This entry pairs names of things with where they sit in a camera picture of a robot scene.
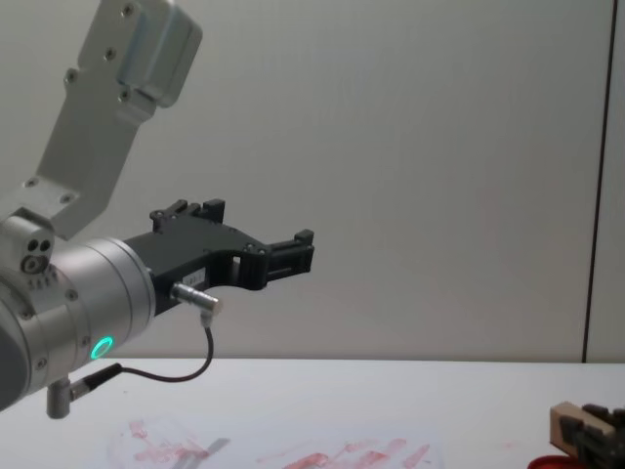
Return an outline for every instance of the gray wall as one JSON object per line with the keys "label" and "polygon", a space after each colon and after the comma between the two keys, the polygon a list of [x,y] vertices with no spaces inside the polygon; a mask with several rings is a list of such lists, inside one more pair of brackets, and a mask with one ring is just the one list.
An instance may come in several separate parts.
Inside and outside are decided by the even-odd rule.
{"label": "gray wall", "polygon": [[[313,273],[216,291],[222,356],[579,361],[611,1],[182,0],[204,27],[80,238],[178,198]],[[95,0],[0,3],[0,188],[34,169]],[[199,355],[195,312],[125,354]]]}
{"label": "gray wall", "polygon": [[614,37],[588,360],[625,361],[625,9]]}

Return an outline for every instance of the robotic arm link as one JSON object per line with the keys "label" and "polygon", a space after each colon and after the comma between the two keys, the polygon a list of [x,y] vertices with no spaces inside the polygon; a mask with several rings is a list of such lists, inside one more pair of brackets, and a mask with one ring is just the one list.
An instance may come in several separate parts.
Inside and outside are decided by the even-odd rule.
{"label": "robotic arm link", "polygon": [[0,410],[49,387],[49,415],[62,418],[88,392],[68,374],[156,316],[198,307],[212,347],[221,302],[204,290],[260,290],[310,271],[313,232],[262,243],[223,224],[221,200],[179,200],[126,241],[55,249],[104,211],[139,126],[178,99],[201,36],[173,0],[102,0],[36,174],[0,200]]}

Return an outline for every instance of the table surface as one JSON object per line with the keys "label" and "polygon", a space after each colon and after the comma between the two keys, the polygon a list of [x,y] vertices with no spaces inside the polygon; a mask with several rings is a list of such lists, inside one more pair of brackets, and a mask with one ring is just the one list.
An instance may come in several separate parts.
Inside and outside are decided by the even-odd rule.
{"label": "table surface", "polygon": [[[182,375],[202,360],[122,362]],[[83,468],[132,418],[201,412],[242,424],[415,424],[438,433],[447,468],[523,469],[558,453],[548,444],[550,406],[623,406],[624,389],[625,364],[216,360],[186,384],[122,375],[72,405],[63,421],[47,418],[40,391],[0,414],[0,467]]]}

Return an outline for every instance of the red object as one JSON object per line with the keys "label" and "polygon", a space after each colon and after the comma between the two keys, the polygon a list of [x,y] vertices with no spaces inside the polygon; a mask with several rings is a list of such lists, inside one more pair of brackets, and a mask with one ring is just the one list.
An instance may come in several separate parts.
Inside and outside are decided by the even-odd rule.
{"label": "red object", "polygon": [[568,456],[539,457],[527,466],[527,469],[586,469],[577,459]]}

